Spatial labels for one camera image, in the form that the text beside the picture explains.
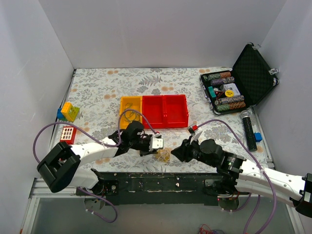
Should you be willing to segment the red plastic bin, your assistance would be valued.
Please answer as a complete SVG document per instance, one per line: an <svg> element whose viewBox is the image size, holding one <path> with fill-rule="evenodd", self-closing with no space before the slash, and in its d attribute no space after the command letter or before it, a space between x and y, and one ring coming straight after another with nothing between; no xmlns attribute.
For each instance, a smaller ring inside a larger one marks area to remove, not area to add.
<svg viewBox="0 0 312 234"><path fill-rule="evenodd" d="M142 113L154 129L165 128L163 96L143 96Z"/></svg>
<svg viewBox="0 0 312 234"><path fill-rule="evenodd" d="M164 105L165 128L185 128L188 126L189 113L185 95L165 95Z"/></svg>

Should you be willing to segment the yellow plastic bin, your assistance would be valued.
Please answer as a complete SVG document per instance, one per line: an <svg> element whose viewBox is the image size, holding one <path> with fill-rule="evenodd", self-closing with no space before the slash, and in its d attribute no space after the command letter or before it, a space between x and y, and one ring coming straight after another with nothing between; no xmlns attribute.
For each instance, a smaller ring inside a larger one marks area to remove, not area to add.
<svg viewBox="0 0 312 234"><path fill-rule="evenodd" d="M126 129L127 126L132 121L138 121L142 123L142 116L135 112L142 112L142 96L122 96L120 101L120 115L126 110L131 109L131 111L127 111L120 120L120 128Z"/></svg>

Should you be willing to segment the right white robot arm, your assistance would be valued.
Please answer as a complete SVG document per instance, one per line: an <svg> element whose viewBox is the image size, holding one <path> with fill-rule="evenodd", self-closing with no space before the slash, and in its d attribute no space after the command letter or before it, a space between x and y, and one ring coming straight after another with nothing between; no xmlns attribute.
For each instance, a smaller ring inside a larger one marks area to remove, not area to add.
<svg viewBox="0 0 312 234"><path fill-rule="evenodd" d="M182 162L195 159L216 168L222 175L220 187L227 194L238 191L275 197L304 216L312 215L311 174L299 176L260 169L255 162L224 151L213 139L201 143L185 139L171 153Z"/></svg>

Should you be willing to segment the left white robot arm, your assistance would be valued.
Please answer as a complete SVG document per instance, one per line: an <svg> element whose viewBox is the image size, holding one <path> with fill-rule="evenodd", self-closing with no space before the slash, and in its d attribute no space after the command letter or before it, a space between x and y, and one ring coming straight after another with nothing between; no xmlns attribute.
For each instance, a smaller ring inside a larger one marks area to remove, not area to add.
<svg viewBox="0 0 312 234"><path fill-rule="evenodd" d="M144 126L138 121L129 124L121 132L121 144L117 141L117 132L103 139L103 143L86 143L69 145L60 142L43 158L37 166L37 171L46 182L50 191L58 193L68 186L81 187L98 195L103 191L104 178L95 169L85 170L83 165L104 158L112 158L124 154L129 149L140 152L140 155L156 152L156 138L145 134Z"/></svg>

